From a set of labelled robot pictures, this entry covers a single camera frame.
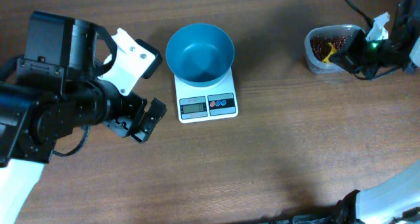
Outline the yellow measuring scoop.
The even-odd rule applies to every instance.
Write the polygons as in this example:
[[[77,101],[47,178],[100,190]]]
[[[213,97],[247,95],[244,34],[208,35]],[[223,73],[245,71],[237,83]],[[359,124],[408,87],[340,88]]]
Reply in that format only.
[[[330,58],[331,55],[333,55],[333,54],[335,54],[337,52],[337,49],[335,48],[335,46],[331,42],[329,42],[327,45],[330,47],[329,53],[322,60],[322,62],[323,63],[326,63],[326,64],[331,64],[331,61],[329,60],[329,58]]]

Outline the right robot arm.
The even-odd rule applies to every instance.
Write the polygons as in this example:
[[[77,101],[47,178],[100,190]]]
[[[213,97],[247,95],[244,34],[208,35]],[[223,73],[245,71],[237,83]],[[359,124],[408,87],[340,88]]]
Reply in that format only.
[[[419,0],[401,0],[390,33],[389,14],[372,20],[369,32],[356,30],[329,61],[360,80],[373,80],[419,66]]]

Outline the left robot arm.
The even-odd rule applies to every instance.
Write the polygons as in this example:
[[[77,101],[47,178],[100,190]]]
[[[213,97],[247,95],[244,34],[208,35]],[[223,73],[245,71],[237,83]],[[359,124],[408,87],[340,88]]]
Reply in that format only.
[[[145,143],[167,108],[133,92],[161,64],[160,52],[125,30],[35,11],[24,54],[1,69],[1,222],[14,223],[56,143],[92,126]]]

